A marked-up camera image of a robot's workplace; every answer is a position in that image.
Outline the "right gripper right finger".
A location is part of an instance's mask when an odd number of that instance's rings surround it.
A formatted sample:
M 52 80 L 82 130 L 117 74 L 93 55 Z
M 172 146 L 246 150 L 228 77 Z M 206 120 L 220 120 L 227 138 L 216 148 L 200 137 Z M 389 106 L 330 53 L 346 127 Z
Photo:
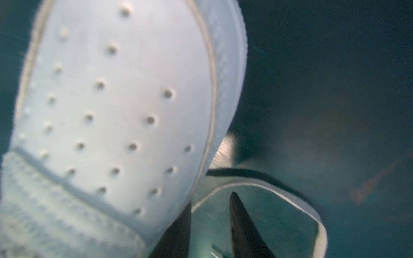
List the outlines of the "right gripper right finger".
M 229 205 L 233 257 L 275 258 L 236 192 L 231 193 Z

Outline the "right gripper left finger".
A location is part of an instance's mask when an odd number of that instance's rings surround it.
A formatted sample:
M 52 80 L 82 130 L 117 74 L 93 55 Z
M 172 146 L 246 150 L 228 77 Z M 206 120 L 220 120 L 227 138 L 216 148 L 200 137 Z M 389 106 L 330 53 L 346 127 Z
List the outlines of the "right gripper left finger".
M 163 234 L 149 258 L 188 258 L 191 231 L 191 203 Z

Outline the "white sneaker shoe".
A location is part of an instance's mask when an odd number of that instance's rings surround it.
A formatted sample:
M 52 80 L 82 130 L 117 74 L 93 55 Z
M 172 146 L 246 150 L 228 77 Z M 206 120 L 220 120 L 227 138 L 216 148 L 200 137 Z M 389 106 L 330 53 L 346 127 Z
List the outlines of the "white sneaker shoe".
M 238 1 L 42 1 L 1 166 L 1 257 L 146 257 L 207 172 L 246 63 Z

